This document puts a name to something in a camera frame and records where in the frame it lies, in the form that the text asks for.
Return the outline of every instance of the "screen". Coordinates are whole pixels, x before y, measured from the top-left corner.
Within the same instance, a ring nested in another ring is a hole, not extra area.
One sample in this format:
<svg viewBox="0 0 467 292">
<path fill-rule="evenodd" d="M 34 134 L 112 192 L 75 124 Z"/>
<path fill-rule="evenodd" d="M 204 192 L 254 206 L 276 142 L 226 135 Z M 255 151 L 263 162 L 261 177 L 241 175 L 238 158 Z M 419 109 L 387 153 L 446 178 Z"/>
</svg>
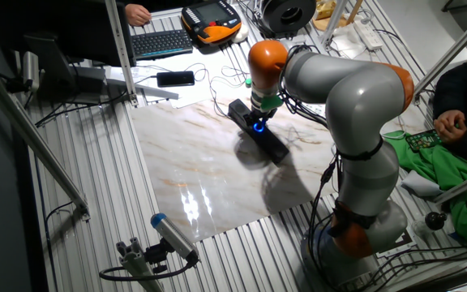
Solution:
<svg viewBox="0 0 467 292">
<path fill-rule="evenodd" d="M 217 3 L 214 3 L 213 5 L 205 5 L 195 9 L 201 14 L 201 17 L 204 18 L 203 21 L 205 23 L 228 18 L 226 12 Z"/>
<path fill-rule="evenodd" d="M 156 74 L 158 87 L 194 85 L 193 71 L 162 72 Z"/>
</svg>

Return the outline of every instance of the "metal rail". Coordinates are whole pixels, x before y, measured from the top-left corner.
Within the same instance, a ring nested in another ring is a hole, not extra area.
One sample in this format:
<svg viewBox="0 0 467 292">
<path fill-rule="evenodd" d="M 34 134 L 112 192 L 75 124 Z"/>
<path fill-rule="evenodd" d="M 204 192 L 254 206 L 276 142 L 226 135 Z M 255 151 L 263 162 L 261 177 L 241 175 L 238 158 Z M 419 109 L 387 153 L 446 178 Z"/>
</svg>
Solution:
<svg viewBox="0 0 467 292">
<path fill-rule="evenodd" d="M 12 126 L 19 132 L 28 146 L 39 157 L 46 169 L 52 174 L 55 181 L 61 186 L 66 194 L 73 200 L 75 206 L 83 214 L 83 219 L 89 219 L 88 204 L 79 190 L 68 176 L 60 162 L 48 144 L 43 140 L 41 134 L 27 115 L 26 110 L 16 97 L 6 92 L 0 80 L 0 109 L 10 120 Z"/>
</svg>

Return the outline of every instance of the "green cloth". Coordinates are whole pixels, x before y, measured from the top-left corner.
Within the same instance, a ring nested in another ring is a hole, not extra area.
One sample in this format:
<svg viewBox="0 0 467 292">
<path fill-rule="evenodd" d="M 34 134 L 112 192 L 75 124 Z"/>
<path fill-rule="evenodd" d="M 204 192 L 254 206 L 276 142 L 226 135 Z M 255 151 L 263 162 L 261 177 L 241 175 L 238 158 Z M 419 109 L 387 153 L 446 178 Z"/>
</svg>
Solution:
<svg viewBox="0 0 467 292">
<path fill-rule="evenodd" d="M 398 136 L 400 132 L 387 134 Z M 421 149 L 414 153 L 405 139 L 386 139 L 396 150 L 399 164 L 405 170 L 415 170 L 419 175 L 439 184 L 446 191 L 467 179 L 467 160 L 455 157 L 442 145 Z M 456 232 L 467 240 L 467 191 L 450 201 L 453 225 Z"/>
</svg>

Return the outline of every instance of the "keyboard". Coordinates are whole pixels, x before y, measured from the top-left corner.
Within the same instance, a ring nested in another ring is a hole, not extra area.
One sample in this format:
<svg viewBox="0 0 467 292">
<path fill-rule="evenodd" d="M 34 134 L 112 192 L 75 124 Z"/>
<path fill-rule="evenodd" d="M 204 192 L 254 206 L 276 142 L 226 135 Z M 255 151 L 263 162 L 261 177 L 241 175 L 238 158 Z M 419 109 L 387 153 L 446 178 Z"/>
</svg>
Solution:
<svg viewBox="0 0 467 292">
<path fill-rule="evenodd" d="M 194 49 L 191 38 L 184 29 L 145 33 L 133 36 L 132 39 L 137 60 L 190 53 Z"/>
</svg>

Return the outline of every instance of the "white cable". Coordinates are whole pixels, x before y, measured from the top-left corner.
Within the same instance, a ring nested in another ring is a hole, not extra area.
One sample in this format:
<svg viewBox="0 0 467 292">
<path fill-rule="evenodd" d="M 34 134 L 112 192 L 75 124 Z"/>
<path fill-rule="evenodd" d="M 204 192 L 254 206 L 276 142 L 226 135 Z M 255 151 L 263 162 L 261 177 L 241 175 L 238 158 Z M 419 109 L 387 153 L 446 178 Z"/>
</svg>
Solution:
<svg viewBox="0 0 467 292">
<path fill-rule="evenodd" d="M 387 135 L 381 135 L 384 138 L 391 139 L 391 140 L 401 140 L 405 138 L 406 136 L 406 128 L 405 128 L 405 121 L 403 121 L 403 118 L 401 116 L 397 116 L 397 121 L 399 122 L 399 126 L 401 127 L 401 130 L 403 131 L 403 134 L 397 136 L 397 137 L 391 137 Z"/>
</svg>

